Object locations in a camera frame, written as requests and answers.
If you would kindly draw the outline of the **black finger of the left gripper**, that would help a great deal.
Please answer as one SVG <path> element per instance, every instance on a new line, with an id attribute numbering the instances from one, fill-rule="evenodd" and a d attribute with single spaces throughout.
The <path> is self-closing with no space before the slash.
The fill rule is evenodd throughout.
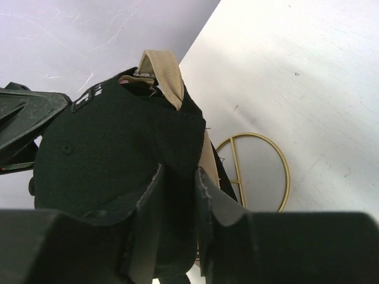
<path id="1" fill-rule="evenodd" d="M 35 139 L 71 104 L 63 93 L 32 91 L 14 82 L 1 88 L 2 175 L 33 168 Z"/>

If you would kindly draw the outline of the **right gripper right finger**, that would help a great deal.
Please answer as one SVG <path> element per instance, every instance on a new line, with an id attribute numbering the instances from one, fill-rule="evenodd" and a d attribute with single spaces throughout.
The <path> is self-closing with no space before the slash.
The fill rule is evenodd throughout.
<path id="1" fill-rule="evenodd" d="M 207 283 L 377 283 L 378 223 L 362 212 L 251 212 L 195 173 Z"/>

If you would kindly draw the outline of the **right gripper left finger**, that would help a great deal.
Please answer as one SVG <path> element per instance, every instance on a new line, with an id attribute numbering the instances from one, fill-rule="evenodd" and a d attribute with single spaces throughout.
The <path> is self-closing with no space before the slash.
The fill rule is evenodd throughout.
<path id="1" fill-rule="evenodd" d="M 104 221 L 1 211 L 2 283 L 151 283 L 162 215 L 159 167 L 134 210 Z"/>

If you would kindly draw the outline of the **beige baseball cap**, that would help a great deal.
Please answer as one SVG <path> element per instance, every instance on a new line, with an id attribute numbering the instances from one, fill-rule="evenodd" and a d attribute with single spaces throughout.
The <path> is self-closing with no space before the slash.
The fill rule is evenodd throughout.
<path id="1" fill-rule="evenodd" d="M 133 283 L 154 278 L 162 283 L 188 282 L 200 231 L 195 222 L 200 216 L 198 177 L 206 174 L 219 189 L 229 181 L 173 53 L 146 50 L 134 78 L 160 86 L 172 110 L 155 119 L 156 128 L 149 134 L 162 158 L 130 215 L 120 272 Z"/>

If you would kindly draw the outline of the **black NY baseball cap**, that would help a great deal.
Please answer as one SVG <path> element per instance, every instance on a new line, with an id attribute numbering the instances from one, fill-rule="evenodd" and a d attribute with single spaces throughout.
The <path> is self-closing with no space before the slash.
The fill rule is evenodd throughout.
<path id="1" fill-rule="evenodd" d="M 36 209 L 93 221 L 134 210 L 162 158 L 149 134 L 172 110 L 137 68 L 89 88 L 44 132 L 29 183 Z M 230 181 L 220 190 L 236 200 Z"/>

